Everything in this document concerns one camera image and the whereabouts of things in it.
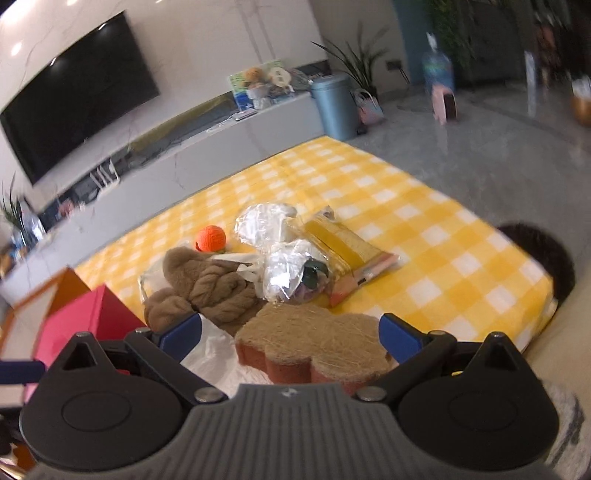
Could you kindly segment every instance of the yellow checkered mat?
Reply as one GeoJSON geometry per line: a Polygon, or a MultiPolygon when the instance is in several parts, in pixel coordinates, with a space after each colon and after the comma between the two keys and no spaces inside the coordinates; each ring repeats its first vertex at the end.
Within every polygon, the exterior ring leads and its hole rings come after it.
{"type": "Polygon", "coordinates": [[[402,256],[402,268],[360,288],[337,312],[393,312],[424,332],[446,330],[460,340],[502,330],[520,348],[547,323],[552,283],[534,260],[454,200],[328,137],[196,193],[76,272],[90,287],[106,283],[143,318],[138,276],[168,249],[192,244],[210,224],[229,234],[231,251],[248,251],[231,234],[237,215],[259,202],[291,203],[304,220],[330,205],[363,239],[402,256]]]}

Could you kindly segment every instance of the electrical outlet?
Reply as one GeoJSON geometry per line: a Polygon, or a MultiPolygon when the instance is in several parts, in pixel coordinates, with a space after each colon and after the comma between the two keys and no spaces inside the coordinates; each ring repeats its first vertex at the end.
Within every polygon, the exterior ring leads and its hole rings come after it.
{"type": "Polygon", "coordinates": [[[400,70],[402,68],[402,60],[386,60],[386,69],[391,72],[392,70],[400,70]]]}

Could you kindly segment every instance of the brown sponge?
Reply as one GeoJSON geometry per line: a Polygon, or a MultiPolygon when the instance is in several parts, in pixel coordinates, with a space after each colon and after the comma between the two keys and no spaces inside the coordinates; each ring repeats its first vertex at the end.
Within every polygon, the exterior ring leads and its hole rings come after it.
{"type": "Polygon", "coordinates": [[[313,304],[267,304],[235,338],[242,365],[273,383],[339,382],[352,395],[394,366],[368,315],[333,315],[313,304]]]}

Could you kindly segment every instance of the knitted orange ball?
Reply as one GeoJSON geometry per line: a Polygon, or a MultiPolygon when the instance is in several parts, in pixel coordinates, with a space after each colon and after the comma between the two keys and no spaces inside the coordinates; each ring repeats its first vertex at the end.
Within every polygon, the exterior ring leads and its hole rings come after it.
{"type": "Polygon", "coordinates": [[[208,225],[197,234],[195,248],[201,252],[219,252],[226,247],[226,234],[217,225],[208,225]]]}

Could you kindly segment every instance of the black tv screen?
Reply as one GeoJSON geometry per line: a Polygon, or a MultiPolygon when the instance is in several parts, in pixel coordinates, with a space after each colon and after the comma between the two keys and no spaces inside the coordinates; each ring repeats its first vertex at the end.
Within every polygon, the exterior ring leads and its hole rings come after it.
{"type": "Polygon", "coordinates": [[[56,57],[0,115],[32,183],[99,130],[158,95],[120,13],[56,57]]]}

